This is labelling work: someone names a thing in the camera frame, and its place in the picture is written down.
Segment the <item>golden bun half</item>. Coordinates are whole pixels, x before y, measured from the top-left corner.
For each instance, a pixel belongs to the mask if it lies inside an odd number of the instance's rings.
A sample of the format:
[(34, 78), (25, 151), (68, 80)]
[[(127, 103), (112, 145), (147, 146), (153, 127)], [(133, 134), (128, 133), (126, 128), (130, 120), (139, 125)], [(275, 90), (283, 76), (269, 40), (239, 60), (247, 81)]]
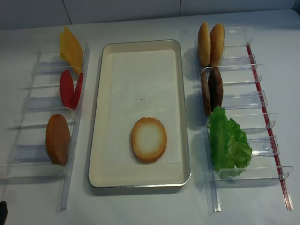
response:
[(225, 41), (225, 29), (222, 24), (216, 24), (210, 32), (210, 65), (218, 66), (221, 62)]
[(210, 32), (207, 22), (203, 22), (198, 31), (198, 57), (202, 66), (210, 63)]

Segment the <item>red tomato slice left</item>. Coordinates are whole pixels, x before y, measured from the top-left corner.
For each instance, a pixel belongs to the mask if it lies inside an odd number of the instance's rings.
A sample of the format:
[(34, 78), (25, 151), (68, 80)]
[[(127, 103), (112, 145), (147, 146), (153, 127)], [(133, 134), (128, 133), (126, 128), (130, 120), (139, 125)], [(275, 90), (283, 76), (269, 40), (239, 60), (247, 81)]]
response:
[(65, 107), (71, 108), (73, 95), (74, 84), (71, 73), (68, 70), (64, 70), (60, 77), (60, 96)]

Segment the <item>red tomato slice right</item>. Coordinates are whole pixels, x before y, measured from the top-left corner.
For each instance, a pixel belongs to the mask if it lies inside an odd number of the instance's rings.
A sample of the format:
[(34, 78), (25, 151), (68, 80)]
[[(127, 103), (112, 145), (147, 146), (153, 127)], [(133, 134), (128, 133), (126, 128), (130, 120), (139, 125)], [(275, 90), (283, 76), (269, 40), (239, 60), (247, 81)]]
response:
[(82, 90), (82, 85), (83, 85), (83, 73), (79, 74), (78, 80), (77, 80), (77, 84), (76, 84), (76, 88), (74, 91), (74, 95), (72, 98), (72, 102), (71, 102), (71, 108), (73, 110), (76, 109), (79, 99), (80, 99), (80, 94), (81, 94), (81, 90)]

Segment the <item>black object at corner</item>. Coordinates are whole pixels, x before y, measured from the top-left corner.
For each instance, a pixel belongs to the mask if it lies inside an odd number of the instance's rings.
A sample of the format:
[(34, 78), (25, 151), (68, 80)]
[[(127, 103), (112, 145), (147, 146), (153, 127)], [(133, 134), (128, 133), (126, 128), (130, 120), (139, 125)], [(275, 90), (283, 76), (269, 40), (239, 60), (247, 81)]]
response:
[(8, 207), (6, 201), (0, 202), (0, 224), (3, 225), (8, 216)]

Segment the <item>golden bun half left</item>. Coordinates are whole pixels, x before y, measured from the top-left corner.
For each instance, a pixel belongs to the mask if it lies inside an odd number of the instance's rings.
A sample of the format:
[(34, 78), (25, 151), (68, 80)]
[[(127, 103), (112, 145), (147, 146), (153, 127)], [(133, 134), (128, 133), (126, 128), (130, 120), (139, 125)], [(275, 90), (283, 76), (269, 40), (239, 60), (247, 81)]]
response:
[(198, 31), (198, 57), (202, 66), (210, 63), (210, 32), (207, 22), (203, 22)]

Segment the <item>orange cheese slice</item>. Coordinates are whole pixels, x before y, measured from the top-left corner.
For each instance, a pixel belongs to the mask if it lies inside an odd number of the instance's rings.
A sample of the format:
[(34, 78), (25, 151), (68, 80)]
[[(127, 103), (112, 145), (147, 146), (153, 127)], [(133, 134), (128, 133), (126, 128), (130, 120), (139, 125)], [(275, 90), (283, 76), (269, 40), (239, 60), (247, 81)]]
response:
[(73, 71), (79, 75), (82, 72), (83, 66), (83, 49), (75, 36), (66, 26), (63, 30), (62, 53), (66, 62), (68, 62)]

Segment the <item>clear acrylic rack left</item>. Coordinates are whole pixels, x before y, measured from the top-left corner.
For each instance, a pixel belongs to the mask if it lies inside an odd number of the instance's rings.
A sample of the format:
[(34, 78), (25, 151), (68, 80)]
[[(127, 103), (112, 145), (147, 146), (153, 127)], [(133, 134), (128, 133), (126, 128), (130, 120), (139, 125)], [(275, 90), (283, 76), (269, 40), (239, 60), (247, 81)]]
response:
[[(58, 208), (68, 205), (70, 182), (77, 145), (83, 100), (76, 109), (63, 105), (60, 97), (60, 77), (68, 71), (73, 82), (78, 78), (73, 68), (60, 57), (58, 50), (38, 50), (33, 53), (32, 70), (23, 84), (8, 89), (1, 97), (0, 192), (10, 182), (41, 183), (60, 181)], [(45, 134), (51, 116), (62, 115), (70, 131), (66, 165), (51, 162), (45, 146)]]

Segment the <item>yellow cheese slice behind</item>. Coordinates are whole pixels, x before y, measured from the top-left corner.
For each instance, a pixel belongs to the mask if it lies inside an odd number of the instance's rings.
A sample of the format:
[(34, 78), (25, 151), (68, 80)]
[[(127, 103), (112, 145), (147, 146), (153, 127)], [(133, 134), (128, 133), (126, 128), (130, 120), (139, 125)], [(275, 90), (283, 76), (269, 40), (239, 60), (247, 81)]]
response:
[(63, 38), (63, 33), (60, 33), (60, 57), (61, 57), (64, 61), (66, 61), (66, 59), (65, 59), (65, 57), (64, 57), (64, 55), (63, 55), (63, 53), (62, 53), (62, 38)]

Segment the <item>red tomato slice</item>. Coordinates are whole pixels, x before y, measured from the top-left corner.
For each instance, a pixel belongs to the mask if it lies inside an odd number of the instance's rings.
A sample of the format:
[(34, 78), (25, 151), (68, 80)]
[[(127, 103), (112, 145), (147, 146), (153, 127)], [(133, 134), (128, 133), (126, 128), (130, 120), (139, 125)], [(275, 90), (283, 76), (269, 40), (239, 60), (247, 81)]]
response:
[(78, 80), (77, 80), (77, 84), (76, 84), (76, 88), (74, 91), (74, 95), (72, 98), (72, 102), (71, 102), (71, 108), (73, 110), (76, 109), (79, 99), (80, 99), (80, 94), (81, 94), (81, 90), (82, 90), (82, 85), (83, 85), (83, 73), (79, 74)]
[(60, 96), (65, 107), (71, 108), (73, 95), (74, 84), (71, 73), (68, 70), (64, 70), (60, 77)]

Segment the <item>green lettuce leaf front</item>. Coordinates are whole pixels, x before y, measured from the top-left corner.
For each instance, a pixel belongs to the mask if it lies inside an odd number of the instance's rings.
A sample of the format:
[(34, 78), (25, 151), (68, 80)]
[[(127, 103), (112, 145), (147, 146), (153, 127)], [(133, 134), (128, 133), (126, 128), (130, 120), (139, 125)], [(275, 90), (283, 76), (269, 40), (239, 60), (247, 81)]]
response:
[(229, 121), (225, 109), (217, 106), (209, 116), (211, 159), (214, 170), (219, 171), (228, 161)]

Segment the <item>green lettuce leaf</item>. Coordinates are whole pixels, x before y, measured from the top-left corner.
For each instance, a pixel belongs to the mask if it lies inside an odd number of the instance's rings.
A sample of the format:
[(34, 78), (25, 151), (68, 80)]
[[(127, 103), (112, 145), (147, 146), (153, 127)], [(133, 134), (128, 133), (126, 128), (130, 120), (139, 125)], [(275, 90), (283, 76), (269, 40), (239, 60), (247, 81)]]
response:
[(225, 109), (217, 106), (209, 116), (211, 159), (214, 170), (219, 171), (228, 161), (229, 121)]
[(232, 118), (229, 119), (230, 137), (228, 142), (228, 161), (219, 172), (221, 179), (239, 176), (249, 166), (252, 155), (246, 133)]

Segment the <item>clear acrylic rack right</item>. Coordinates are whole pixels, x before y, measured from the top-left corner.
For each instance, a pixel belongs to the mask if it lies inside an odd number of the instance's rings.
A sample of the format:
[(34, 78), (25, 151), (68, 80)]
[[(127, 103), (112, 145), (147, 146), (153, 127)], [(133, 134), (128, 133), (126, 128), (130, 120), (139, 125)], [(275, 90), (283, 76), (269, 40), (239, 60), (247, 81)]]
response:
[(293, 210), (286, 179), (292, 166), (280, 162), (273, 132), (278, 114), (267, 111), (261, 87), (265, 67), (251, 50), (248, 27), (203, 22), (195, 39), (202, 94), (208, 198), (221, 211), (219, 189), (279, 184), (286, 209)]

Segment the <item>clear acrylic rack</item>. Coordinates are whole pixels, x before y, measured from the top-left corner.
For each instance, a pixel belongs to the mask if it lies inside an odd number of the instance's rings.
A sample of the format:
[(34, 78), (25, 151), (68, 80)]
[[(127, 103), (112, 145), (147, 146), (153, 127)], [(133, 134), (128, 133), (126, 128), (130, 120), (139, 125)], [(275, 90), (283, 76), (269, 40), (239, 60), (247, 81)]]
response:
[(251, 50), (248, 27), (203, 22), (195, 39), (202, 94), (208, 198), (221, 211), (219, 189), (279, 184), (286, 209), (293, 210), (286, 179), (292, 166), (280, 162), (273, 132), (278, 114), (267, 111), (261, 87), (265, 67)]
[[(41, 183), (60, 181), (58, 208), (68, 205), (70, 182), (77, 145), (83, 100), (76, 109), (63, 105), (60, 97), (60, 77), (68, 71), (73, 82), (78, 78), (73, 68), (60, 57), (58, 50), (38, 50), (33, 53), (32, 70), (23, 84), (8, 89), (1, 97), (0, 192), (10, 182)], [(45, 146), (45, 134), (51, 116), (62, 115), (70, 131), (66, 165), (51, 162)]]

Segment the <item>white paper tray liner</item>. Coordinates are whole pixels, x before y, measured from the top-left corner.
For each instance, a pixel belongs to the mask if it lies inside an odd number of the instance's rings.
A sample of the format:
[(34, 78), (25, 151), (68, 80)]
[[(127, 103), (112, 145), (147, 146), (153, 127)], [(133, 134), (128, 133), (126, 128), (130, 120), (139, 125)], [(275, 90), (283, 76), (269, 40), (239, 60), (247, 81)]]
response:
[(181, 134), (175, 51), (114, 55), (106, 160), (136, 165), (131, 131), (142, 117), (158, 119), (167, 133), (167, 147), (157, 164), (180, 162)]

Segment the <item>red strip rail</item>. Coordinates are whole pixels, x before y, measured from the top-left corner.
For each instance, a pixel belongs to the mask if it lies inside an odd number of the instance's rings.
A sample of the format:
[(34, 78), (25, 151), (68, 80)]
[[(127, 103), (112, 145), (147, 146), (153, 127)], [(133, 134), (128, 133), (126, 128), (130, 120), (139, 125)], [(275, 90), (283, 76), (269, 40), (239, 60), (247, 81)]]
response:
[[(248, 52), (248, 55), (249, 55), (250, 63), (253, 64), (252, 71), (253, 71), (253, 76), (254, 76), (254, 79), (255, 79), (256, 89), (257, 89), (257, 91), (262, 91), (262, 88), (260, 86), (260, 81), (259, 81), (259, 78), (258, 78), (256, 61), (255, 61), (255, 58), (252, 54), (250, 43), (246, 44), (246, 49), (247, 49), (247, 52)], [(286, 209), (288, 211), (292, 211), (293, 210), (293, 203), (292, 203), (291, 197), (288, 193), (288, 189), (287, 189), (287, 186), (286, 186), (283, 166), (281, 165), (279, 155), (275, 155), (275, 153), (278, 153), (278, 147), (275, 144), (275, 136), (272, 132), (271, 121), (270, 121), (270, 118), (269, 118), (269, 113), (267, 112), (267, 108), (266, 108), (266, 100), (264, 100), (263, 97), (260, 97), (260, 101), (261, 101), (261, 104), (262, 104), (262, 112), (263, 112), (263, 117), (264, 117), (264, 120), (265, 120), (265, 123), (266, 123), (268, 135), (269, 135), (270, 140), (274, 143), (272, 145), (272, 151), (273, 151), (273, 154), (274, 154), (273, 156), (274, 156), (274, 160), (275, 160), (275, 163), (276, 163), (277, 173), (278, 173), (279, 180), (280, 180), (280, 185), (281, 185), (281, 188), (282, 188), (282, 193), (283, 193), (285, 206), (286, 206)]]

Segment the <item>golden bun half right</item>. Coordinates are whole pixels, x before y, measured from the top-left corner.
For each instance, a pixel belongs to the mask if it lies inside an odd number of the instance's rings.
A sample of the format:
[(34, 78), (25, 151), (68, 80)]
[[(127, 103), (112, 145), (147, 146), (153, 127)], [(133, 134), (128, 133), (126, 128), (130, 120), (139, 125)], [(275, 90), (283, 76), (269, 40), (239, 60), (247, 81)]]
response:
[(210, 32), (210, 65), (218, 66), (221, 62), (225, 41), (225, 29), (222, 24), (216, 24)]

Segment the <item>cream rectangular metal tray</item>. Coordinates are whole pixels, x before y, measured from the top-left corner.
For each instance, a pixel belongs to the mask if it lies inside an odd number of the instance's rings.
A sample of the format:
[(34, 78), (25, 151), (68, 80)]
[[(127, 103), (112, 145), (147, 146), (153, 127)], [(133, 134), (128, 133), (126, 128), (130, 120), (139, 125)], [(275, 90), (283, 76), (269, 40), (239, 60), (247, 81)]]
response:
[[(180, 162), (172, 164), (157, 164), (157, 161), (145, 163), (135, 156), (138, 161), (136, 165), (113, 165), (106, 160), (105, 151), (107, 149), (114, 55), (117, 53), (162, 50), (175, 51), (181, 134)], [(176, 40), (157, 40), (112, 43), (106, 45), (102, 51), (97, 103), (93, 117), (93, 133), (88, 172), (90, 184), (95, 188), (180, 187), (186, 184), (190, 175), (191, 166), (181, 63), (181, 46), (179, 42)]]

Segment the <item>toasted bun bottom slice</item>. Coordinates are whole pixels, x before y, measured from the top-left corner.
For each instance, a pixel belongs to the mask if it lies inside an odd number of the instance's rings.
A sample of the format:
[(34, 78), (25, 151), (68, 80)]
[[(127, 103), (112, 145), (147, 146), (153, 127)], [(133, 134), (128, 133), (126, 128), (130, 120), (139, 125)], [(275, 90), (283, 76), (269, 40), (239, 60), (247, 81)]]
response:
[(133, 126), (131, 143), (133, 153), (139, 160), (145, 163), (157, 161), (167, 146), (164, 125), (152, 117), (140, 118)]

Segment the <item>brown bun top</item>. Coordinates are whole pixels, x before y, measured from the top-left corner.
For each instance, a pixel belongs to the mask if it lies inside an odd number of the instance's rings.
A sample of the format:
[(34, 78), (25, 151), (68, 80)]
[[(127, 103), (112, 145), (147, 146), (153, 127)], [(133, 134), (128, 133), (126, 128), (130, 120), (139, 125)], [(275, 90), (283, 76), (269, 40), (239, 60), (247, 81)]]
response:
[(46, 127), (46, 152), (55, 165), (65, 166), (68, 161), (70, 131), (65, 118), (54, 114), (49, 118)]

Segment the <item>brown meat patty left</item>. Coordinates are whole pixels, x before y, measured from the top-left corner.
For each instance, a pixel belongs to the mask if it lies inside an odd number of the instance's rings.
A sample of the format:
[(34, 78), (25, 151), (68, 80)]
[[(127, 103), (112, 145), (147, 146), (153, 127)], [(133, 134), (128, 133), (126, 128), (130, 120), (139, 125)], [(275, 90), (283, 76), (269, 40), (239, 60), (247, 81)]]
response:
[(207, 117), (209, 117), (211, 114), (210, 92), (209, 92), (208, 80), (205, 71), (201, 72), (201, 87), (202, 87), (204, 113)]

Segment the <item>green lettuce leaf rear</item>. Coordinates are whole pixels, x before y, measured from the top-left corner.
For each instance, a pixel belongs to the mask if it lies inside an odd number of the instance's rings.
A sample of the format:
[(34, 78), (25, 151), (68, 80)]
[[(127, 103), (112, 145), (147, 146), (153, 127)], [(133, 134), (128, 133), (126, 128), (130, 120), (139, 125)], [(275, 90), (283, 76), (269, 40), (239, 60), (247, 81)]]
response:
[(230, 137), (228, 142), (228, 161), (219, 172), (221, 179), (239, 176), (249, 166), (252, 155), (246, 133), (232, 118), (229, 119)]

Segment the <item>dark brown meat patty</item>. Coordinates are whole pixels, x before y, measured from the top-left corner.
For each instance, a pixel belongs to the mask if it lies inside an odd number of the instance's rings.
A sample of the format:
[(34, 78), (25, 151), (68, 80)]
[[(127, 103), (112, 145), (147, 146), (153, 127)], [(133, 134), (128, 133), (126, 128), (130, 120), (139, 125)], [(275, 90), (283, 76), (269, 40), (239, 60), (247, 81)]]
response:
[(211, 111), (213, 111), (217, 106), (222, 107), (224, 93), (221, 73), (217, 67), (210, 70), (208, 87), (210, 93)]

